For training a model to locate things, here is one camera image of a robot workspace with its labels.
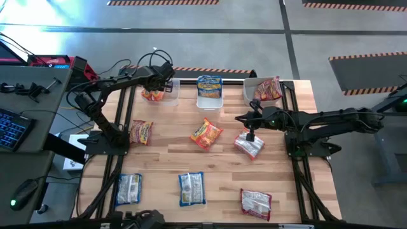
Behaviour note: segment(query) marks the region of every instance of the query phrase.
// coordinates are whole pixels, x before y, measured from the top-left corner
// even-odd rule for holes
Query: keyboard
[[[33,124],[33,119],[0,108],[0,148],[16,151]]]

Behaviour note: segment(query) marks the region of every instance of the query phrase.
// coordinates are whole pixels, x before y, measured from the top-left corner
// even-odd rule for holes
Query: snack bag
[[[260,101],[271,101],[281,97],[280,76],[262,82],[254,92],[254,98]]]
[[[203,120],[203,124],[195,133],[191,134],[191,139],[200,147],[209,150],[214,141],[219,137],[223,129],[215,127],[208,119]]]
[[[141,143],[148,146],[151,139],[153,122],[134,120],[130,128],[130,143]]]
[[[179,206],[206,204],[203,172],[189,172],[178,175],[178,178],[181,187]]]
[[[258,191],[240,189],[240,201],[243,214],[270,220],[272,212],[272,196]]]
[[[222,77],[199,76],[197,80],[198,95],[208,98],[220,98],[222,96]]]
[[[241,131],[241,133],[235,138],[235,146],[236,148],[249,155],[251,160],[257,156],[257,154],[261,151],[265,142],[262,141],[257,136],[254,137],[254,142],[246,141],[246,135],[249,133],[249,130],[246,128]]]
[[[141,174],[120,174],[116,205],[138,204],[141,194]]]
[[[146,98],[148,101],[161,101],[164,97],[164,92],[161,91],[151,91],[148,92],[146,89],[142,89],[141,95]]]

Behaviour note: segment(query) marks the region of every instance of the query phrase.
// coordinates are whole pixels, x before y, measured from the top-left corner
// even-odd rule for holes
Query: computer mouse
[[[19,211],[24,208],[28,203],[32,194],[37,190],[38,182],[35,179],[28,179],[24,181],[20,186],[15,190],[13,196],[10,200],[10,208],[13,211]]]

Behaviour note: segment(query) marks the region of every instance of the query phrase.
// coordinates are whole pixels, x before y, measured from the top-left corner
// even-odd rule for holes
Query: yellow and black tape
[[[343,91],[343,94],[346,96],[349,95],[367,95],[367,94],[376,94],[376,93],[387,93],[394,92],[397,90],[397,86],[394,87],[381,87],[381,88],[361,88]]]
[[[121,68],[126,67],[130,69],[134,69],[136,66],[122,66]],[[250,73],[251,70],[234,70],[234,69],[212,69],[206,67],[173,67],[175,71],[201,71],[201,72],[208,72],[208,73]]]
[[[219,0],[132,0],[110,1],[108,6],[175,6],[219,4]]]
[[[372,6],[372,5],[357,5],[357,4],[331,4],[331,3],[303,3],[307,8],[325,8],[325,9],[340,9],[340,10],[378,10],[378,11],[397,11],[407,12],[407,7],[404,6]]]
[[[373,53],[373,54],[362,54],[362,55],[347,55],[339,57],[330,57],[329,61],[341,60],[341,59],[354,59],[354,58],[366,58],[366,57],[388,57],[393,55],[407,55],[407,52],[390,52],[390,53]]]

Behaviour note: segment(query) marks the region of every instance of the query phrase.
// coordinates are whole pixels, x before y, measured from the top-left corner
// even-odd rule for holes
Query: concrete floor
[[[360,31],[404,31],[401,34],[405,35],[407,13],[312,9],[302,7],[301,0],[286,0],[292,30],[330,34],[292,35],[290,44],[284,34],[287,27],[283,26],[279,0],[221,0],[217,6],[140,7],[106,6],[107,0],[35,2],[8,1],[0,13],[0,30],[37,54],[84,57],[97,72],[108,69],[119,59],[136,61],[158,47],[172,55],[175,66],[255,69],[260,77],[278,75],[291,80],[295,78],[291,70],[293,57],[289,56],[291,47],[300,79],[312,82],[319,111],[371,107],[386,96],[343,96],[328,57],[407,50],[406,36],[377,36],[374,32],[358,35]],[[16,11],[25,17],[18,17]],[[42,25],[69,26],[77,32],[46,32],[54,27]],[[127,28],[130,32],[112,31],[112,28]],[[157,30],[140,33],[132,29]],[[354,31],[354,35],[335,35],[332,31]],[[74,111],[61,112],[80,123]],[[69,127],[57,118],[51,132]],[[373,136],[344,134],[333,137],[332,142],[343,147],[331,162],[343,219],[351,223],[406,227],[407,185],[374,188],[370,183],[383,173]],[[66,198],[53,198],[56,193],[63,194],[57,191],[63,185],[71,184],[52,186],[45,199],[52,200],[51,208],[59,209],[41,215],[41,219],[33,216],[33,221],[66,219],[70,215],[71,192],[75,188],[69,188],[71,192],[66,192]]]

